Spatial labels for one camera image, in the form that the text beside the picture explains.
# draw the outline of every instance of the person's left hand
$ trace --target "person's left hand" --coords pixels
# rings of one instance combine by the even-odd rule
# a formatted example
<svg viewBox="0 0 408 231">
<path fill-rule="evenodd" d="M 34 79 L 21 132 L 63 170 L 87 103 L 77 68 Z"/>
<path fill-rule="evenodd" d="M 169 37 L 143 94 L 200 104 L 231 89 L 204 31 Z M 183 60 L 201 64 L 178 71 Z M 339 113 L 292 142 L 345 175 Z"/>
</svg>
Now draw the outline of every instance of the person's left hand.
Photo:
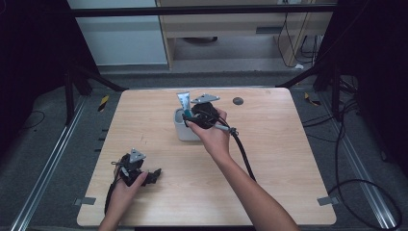
<svg viewBox="0 0 408 231">
<path fill-rule="evenodd" d="M 117 227 L 123 215 L 133 203 L 133 199 L 146 179 L 147 174 L 148 172 L 142 172 L 130 187 L 122 179 L 117 181 L 111 195 L 108 211 L 101 222 L 99 230 L 115 230 L 115 226 Z"/>
</svg>

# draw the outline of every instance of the forearm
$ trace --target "forearm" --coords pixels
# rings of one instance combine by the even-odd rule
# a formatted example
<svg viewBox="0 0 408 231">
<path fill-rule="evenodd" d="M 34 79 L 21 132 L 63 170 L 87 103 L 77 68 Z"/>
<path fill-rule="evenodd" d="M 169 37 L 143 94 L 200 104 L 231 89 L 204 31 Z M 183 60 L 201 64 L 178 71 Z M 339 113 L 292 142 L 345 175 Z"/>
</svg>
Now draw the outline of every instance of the forearm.
<svg viewBox="0 0 408 231">
<path fill-rule="evenodd" d="M 114 213 L 107 212 L 106 216 L 103 218 L 101 224 L 99 225 L 98 231 L 114 231 L 117 229 L 120 223 L 121 216 Z"/>
<path fill-rule="evenodd" d="M 215 161 L 257 230 L 298 230 L 286 210 L 233 159 Z"/>
</svg>

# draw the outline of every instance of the metal bracket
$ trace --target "metal bracket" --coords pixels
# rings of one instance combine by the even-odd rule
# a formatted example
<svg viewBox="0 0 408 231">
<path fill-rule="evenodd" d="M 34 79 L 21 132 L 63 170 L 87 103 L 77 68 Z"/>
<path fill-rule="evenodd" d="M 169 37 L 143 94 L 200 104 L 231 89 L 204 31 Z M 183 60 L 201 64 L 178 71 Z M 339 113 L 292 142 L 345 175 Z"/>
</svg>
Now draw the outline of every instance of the metal bracket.
<svg viewBox="0 0 408 231">
<path fill-rule="evenodd" d="M 208 103 L 208 102 L 216 101 L 216 100 L 219 100 L 219 97 L 218 97 L 218 96 L 214 96 L 214 95 L 210 95 L 210 94 L 204 93 L 203 95 L 201 95 L 201 96 L 199 96 L 199 97 L 193 99 L 193 100 L 191 101 L 191 103 L 194 103 L 194 104 L 202 104 L 202 103 Z"/>
<path fill-rule="evenodd" d="M 96 201 L 96 198 L 93 198 L 93 197 L 84 197 L 82 199 L 76 198 L 74 200 L 73 205 L 77 205 L 77 206 L 80 206 L 80 205 L 83 205 L 83 204 L 93 205 L 93 204 L 95 204 L 95 201 Z"/>
<path fill-rule="evenodd" d="M 320 206 L 328 205 L 328 204 L 335 205 L 335 204 L 339 204 L 340 200 L 336 196 L 334 197 L 326 196 L 326 197 L 318 198 L 318 203 Z"/>
<path fill-rule="evenodd" d="M 135 148 L 132 148 L 132 150 L 130 151 L 130 159 L 129 159 L 129 163 L 136 163 L 140 160 L 143 160 L 144 158 L 146 158 L 146 155 L 140 153 L 138 150 L 136 150 Z"/>
</svg>

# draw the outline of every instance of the white container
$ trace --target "white container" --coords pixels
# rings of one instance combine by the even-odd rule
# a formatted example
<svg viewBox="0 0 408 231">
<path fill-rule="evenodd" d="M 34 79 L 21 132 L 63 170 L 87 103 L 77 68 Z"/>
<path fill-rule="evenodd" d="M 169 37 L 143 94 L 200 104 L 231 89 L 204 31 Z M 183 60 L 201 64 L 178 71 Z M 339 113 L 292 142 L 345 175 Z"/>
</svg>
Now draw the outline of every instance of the white container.
<svg viewBox="0 0 408 231">
<path fill-rule="evenodd" d="M 174 112 L 174 126 L 176 127 L 177 136 L 180 141 L 200 141 L 200 138 L 187 127 L 183 120 L 183 109 L 176 109 Z"/>
</svg>

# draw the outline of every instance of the white cabinet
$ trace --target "white cabinet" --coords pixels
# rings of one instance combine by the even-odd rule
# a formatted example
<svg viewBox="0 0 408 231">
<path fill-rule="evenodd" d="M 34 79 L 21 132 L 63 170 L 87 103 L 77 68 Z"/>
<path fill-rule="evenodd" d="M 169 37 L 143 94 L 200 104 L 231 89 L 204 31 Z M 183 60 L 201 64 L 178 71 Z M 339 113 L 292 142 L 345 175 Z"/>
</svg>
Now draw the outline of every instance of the white cabinet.
<svg viewBox="0 0 408 231">
<path fill-rule="evenodd" d="M 154 0 L 68 0 L 68 3 L 71 9 L 156 7 Z M 138 65 L 167 65 L 158 16 L 78 17 L 77 22 L 100 70 L 131 71 Z"/>
</svg>

